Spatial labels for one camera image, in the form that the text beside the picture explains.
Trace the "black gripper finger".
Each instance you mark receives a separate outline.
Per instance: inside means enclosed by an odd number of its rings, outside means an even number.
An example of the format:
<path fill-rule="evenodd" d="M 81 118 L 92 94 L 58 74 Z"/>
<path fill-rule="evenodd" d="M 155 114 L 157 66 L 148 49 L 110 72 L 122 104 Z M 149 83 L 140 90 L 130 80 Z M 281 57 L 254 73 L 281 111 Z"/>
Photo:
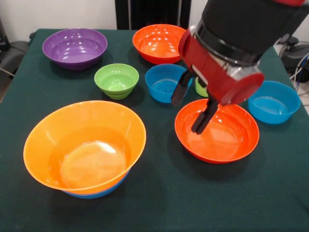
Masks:
<path fill-rule="evenodd" d="M 201 134 L 215 115 L 217 109 L 218 101 L 214 98 L 208 98 L 206 109 L 198 115 L 191 127 L 191 131 L 196 134 Z"/>
<path fill-rule="evenodd" d="M 193 78 L 193 73 L 190 70 L 186 70 L 180 77 L 177 86 L 171 97 L 171 104 L 178 105 L 182 102 L 189 88 L 189 82 Z"/>

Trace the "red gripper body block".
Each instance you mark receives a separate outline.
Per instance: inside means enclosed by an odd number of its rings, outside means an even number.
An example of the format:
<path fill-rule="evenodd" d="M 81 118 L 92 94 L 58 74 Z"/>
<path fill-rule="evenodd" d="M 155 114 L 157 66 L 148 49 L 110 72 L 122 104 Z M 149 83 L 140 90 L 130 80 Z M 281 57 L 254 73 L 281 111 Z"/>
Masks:
<path fill-rule="evenodd" d="M 219 58 L 198 40 L 196 28 L 188 28 L 179 43 L 188 69 L 197 75 L 219 104 L 239 104 L 253 95 L 264 81 L 257 65 L 239 66 Z"/>

